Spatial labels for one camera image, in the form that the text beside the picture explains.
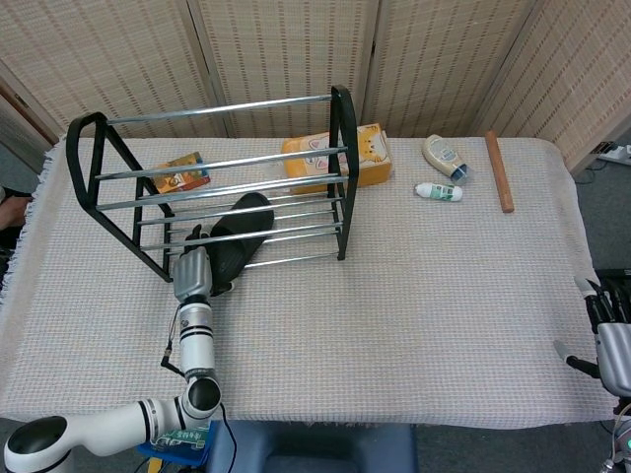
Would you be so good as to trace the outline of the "wooden rolling pin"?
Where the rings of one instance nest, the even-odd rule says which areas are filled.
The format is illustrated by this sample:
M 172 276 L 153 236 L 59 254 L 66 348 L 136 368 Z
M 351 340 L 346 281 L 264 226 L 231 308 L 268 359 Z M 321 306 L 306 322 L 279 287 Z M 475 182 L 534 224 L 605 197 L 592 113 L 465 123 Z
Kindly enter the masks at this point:
M 502 212 L 505 214 L 513 213 L 515 210 L 513 196 L 506 175 L 497 135 L 493 130 L 488 130 L 485 133 L 485 142 Z

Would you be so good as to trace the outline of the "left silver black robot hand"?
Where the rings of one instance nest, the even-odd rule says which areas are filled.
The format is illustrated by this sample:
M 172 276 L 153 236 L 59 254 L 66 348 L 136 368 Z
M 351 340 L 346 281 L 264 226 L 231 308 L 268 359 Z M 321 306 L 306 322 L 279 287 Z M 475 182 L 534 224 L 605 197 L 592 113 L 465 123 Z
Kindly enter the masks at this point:
M 184 247 L 183 254 L 175 263 L 172 274 L 173 286 L 175 298 L 180 303 L 191 299 L 208 300 L 226 294 L 235 288 L 234 282 L 215 283 L 213 281 L 207 247 L 205 244 L 195 243 L 196 240 L 205 237 L 207 234 L 201 231 L 200 225 L 194 227 L 185 239 L 192 241 L 192 244 Z

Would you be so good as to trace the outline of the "black slipper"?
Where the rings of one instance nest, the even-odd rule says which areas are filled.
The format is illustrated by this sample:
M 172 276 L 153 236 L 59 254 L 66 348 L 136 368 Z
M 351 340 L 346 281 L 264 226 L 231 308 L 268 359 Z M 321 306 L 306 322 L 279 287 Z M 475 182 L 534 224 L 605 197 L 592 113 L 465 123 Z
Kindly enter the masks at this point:
M 251 192 L 241 197 L 232 210 L 248 210 L 269 204 L 269 200 L 264 195 Z M 222 217 L 213 226 L 210 237 L 235 237 L 241 234 L 266 232 L 272 229 L 273 223 L 272 210 L 231 214 Z M 211 242 L 206 245 L 212 271 L 214 296 L 232 289 L 233 281 L 250 263 L 265 239 L 266 236 L 249 236 Z

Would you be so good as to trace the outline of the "small white green bottle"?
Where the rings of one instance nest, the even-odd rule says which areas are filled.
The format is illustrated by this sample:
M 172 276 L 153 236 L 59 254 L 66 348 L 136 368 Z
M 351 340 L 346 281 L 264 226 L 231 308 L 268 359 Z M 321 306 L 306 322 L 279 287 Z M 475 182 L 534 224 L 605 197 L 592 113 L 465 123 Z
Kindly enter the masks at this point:
M 462 188 L 455 185 L 423 182 L 414 187 L 414 192 L 431 200 L 459 202 L 462 199 Z

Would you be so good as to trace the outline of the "white woven tablecloth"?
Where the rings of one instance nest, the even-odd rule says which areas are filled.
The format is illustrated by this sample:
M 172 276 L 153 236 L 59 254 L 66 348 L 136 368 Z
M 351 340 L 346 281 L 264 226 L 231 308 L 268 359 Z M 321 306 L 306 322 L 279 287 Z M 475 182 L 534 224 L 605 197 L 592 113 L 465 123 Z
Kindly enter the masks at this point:
M 235 419 L 489 429 L 609 419 L 615 399 L 553 342 L 595 354 L 577 277 L 593 264 L 560 151 L 499 145 L 516 202 L 501 212 L 485 143 L 459 203 L 418 198 L 437 174 L 391 139 L 390 180 L 362 188 L 344 260 L 257 267 L 213 300 L 217 374 Z M 182 380 L 160 365 L 172 287 L 78 205 L 50 152 L 0 295 L 0 418 L 106 410 Z

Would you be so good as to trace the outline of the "bamboo folding screen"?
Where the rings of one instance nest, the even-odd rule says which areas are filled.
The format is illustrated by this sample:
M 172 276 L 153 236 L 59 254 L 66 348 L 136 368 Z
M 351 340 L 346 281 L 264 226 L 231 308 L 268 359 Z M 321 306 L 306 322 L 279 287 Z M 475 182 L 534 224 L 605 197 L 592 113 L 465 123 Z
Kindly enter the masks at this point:
M 394 137 L 539 138 L 569 169 L 631 130 L 631 0 L 0 0 L 0 80 L 54 133 L 86 112 L 126 137 L 320 130 L 326 93 Z

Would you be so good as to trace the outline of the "orange snack packet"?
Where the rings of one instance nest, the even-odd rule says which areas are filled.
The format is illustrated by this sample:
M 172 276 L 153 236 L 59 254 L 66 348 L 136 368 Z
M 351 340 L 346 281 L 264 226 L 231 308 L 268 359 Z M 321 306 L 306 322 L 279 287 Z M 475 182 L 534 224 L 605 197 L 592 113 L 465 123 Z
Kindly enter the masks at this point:
M 194 152 L 175 160 L 159 165 L 159 169 L 178 168 L 202 164 L 203 160 L 198 152 Z M 179 170 L 175 173 L 166 173 L 151 178 L 160 193 L 174 193 L 193 190 L 206 185 L 211 177 L 207 169 Z

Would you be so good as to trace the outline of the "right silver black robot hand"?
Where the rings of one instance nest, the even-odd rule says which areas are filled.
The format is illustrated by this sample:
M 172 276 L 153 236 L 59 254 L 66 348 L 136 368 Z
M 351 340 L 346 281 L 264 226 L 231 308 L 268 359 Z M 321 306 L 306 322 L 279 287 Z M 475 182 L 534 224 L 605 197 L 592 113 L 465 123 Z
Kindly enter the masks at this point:
M 604 286 L 576 278 L 588 313 L 596 346 L 596 362 L 572 355 L 560 340 L 553 342 L 559 358 L 569 367 L 599 379 L 613 396 L 631 399 L 631 294 L 622 286 Z

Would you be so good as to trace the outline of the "black metal shoe rack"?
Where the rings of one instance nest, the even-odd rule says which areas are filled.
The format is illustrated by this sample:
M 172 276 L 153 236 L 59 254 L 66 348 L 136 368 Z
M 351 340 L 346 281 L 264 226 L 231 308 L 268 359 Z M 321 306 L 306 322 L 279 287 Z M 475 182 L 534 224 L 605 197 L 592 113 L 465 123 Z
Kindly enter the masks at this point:
M 101 112 L 75 118 L 69 125 L 65 156 L 80 207 L 137 260 L 165 281 L 197 225 L 207 234 L 195 243 L 266 236 L 245 269 L 274 264 L 345 259 L 359 181 L 356 114 L 350 92 L 334 86 L 319 96 L 248 102 L 239 111 L 260 113 L 281 107 L 324 104 L 329 135 L 317 149 L 280 152 L 248 150 L 235 140 L 205 144 L 162 141 L 144 151 L 120 135 L 121 120 Z M 159 165 L 198 152 L 203 163 L 159 169 Z M 324 159 L 318 175 L 290 177 L 287 162 Z M 188 191 L 160 193 L 151 178 L 179 170 L 207 169 L 208 184 Z M 232 210 L 245 194 L 258 192 L 268 206 Z M 272 210 L 270 231 L 210 237 L 224 216 Z

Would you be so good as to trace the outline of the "blue box with green board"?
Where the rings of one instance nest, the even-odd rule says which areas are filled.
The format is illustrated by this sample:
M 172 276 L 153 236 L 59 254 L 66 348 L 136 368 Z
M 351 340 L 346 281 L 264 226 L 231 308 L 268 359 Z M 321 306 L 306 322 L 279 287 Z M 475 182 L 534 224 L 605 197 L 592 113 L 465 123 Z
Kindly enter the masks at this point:
M 208 427 L 169 432 L 155 442 L 141 443 L 136 449 L 145 456 L 159 458 L 169 463 L 201 467 L 208 460 L 216 431 L 217 426 L 212 422 Z

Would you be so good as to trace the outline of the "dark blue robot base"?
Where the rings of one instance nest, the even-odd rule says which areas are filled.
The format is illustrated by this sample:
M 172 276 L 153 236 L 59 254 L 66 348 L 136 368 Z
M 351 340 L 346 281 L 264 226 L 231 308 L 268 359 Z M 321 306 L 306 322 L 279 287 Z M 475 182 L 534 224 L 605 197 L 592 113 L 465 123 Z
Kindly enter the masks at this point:
M 205 473 L 418 473 L 416 436 L 408 424 L 233 421 Z

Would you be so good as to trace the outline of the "white power strip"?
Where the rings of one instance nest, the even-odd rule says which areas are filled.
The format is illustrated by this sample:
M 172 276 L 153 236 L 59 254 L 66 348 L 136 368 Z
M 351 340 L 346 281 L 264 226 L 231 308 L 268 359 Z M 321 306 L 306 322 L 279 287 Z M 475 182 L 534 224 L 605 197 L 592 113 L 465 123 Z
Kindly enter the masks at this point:
M 631 144 L 619 145 L 612 141 L 600 142 L 592 150 L 592 154 L 602 161 L 631 166 Z

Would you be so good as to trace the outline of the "beige squeeze bottle blue cap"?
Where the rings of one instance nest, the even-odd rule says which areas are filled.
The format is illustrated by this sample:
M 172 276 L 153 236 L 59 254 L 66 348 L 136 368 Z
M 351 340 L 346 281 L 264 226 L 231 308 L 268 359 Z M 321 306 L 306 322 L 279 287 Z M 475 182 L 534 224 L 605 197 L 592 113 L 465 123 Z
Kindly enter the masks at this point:
M 468 166 L 448 141 L 436 134 L 427 137 L 422 145 L 425 160 L 446 175 L 454 184 L 463 185 L 468 180 Z

